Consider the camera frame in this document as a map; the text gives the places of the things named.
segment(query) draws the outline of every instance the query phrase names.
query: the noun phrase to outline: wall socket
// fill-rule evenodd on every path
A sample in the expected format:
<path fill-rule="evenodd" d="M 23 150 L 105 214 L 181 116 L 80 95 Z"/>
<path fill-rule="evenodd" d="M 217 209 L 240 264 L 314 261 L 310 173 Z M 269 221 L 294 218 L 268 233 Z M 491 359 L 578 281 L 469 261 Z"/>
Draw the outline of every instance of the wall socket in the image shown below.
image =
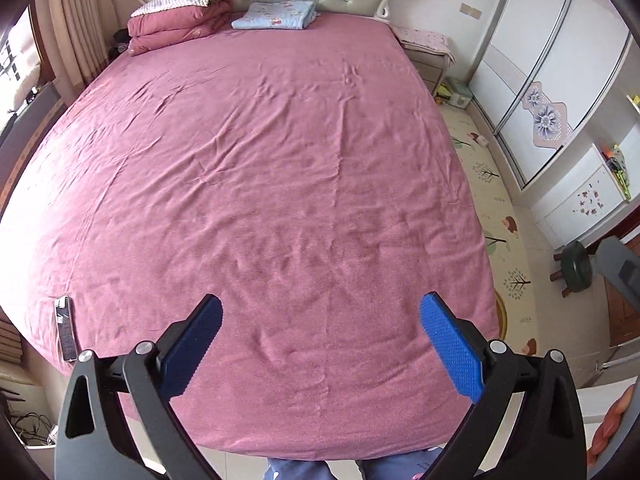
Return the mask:
<path fill-rule="evenodd" d="M 466 14 L 467 16 L 471 16 L 476 20 L 479 20 L 480 18 L 482 18 L 482 10 L 475 9 L 471 6 L 468 6 L 467 4 L 462 4 L 460 6 L 460 12 L 462 12 L 462 14 Z"/>

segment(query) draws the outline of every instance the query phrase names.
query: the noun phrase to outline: person's hand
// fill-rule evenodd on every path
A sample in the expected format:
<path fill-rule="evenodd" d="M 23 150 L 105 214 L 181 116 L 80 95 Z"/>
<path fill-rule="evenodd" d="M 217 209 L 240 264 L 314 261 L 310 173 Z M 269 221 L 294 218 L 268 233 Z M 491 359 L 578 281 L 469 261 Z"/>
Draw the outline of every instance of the person's hand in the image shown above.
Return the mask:
<path fill-rule="evenodd" d="M 602 453 L 609 444 L 609 439 L 616 433 L 620 427 L 620 420 L 622 415 L 628 410 L 631 404 L 631 398 L 634 394 L 634 386 L 629 386 L 625 393 L 622 394 L 616 402 L 609 408 L 607 415 L 604 416 L 604 420 L 600 427 L 593 435 L 593 442 L 591 448 L 587 451 L 587 466 L 591 467 L 596 463 L 598 455 Z"/>

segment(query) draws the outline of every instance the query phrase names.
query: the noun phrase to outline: window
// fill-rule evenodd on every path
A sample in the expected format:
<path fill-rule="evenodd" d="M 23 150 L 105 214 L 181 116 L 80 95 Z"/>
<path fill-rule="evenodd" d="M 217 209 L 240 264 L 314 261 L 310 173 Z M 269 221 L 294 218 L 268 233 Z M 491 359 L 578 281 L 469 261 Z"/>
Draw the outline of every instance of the window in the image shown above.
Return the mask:
<path fill-rule="evenodd" d="M 33 100 L 39 78 L 40 55 L 27 9 L 0 45 L 0 132 Z"/>

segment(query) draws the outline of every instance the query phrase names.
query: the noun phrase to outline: metal screw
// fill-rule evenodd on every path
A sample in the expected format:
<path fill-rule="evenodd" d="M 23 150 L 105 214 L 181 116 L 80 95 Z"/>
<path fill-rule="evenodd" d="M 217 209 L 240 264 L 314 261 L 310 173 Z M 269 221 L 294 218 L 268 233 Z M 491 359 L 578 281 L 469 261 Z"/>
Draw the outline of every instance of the metal screw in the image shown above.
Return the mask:
<path fill-rule="evenodd" d="M 91 350 L 82 350 L 80 352 L 80 355 L 78 356 L 78 361 L 80 361 L 81 363 L 85 363 L 89 359 L 91 359 L 93 356 L 94 356 L 94 353 L 91 352 Z"/>
<path fill-rule="evenodd" d="M 552 350 L 551 351 L 551 358 L 556 363 L 561 363 L 562 361 L 564 361 L 564 354 L 562 354 L 562 352 L 559 351 L 559 350 Z"/>
<path fill-rule="evenodd" d="M 491 341 L 491 343 L 489 343 L 489 348 L 496 354 L 504 354 L 507 351 L 507 345 L 499 339 Z"/>
<path fill-rule="evenodd" d="M 143 341 L 136 346 L 136 354 L 147 355 L 154 348 L 154 344 L 151 341 Z"/>

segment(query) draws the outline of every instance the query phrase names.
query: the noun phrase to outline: tangled black cable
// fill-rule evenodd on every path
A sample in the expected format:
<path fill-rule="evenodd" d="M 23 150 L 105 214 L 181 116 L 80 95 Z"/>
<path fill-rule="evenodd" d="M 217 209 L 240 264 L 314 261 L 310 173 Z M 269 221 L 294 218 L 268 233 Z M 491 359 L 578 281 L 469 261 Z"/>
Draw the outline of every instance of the tangled black cable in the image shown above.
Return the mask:
<path fill-rule="evenodd" d="M 25 428 L 25 424 L 31 423 L 31 429 Z M 46 415 L 39 415 L 35 412 L 29 412 L 26 415 L 12 415 L 11 425 L 14 427 L 15 433 L 18 434 L 20 440 L 25 446 L 46 446 L 53 444 L 49 438 L 49 434 L 53 428 L 53 424 Z M 40 431 L 47 430 L 47 436 L 43 436 Z"/>

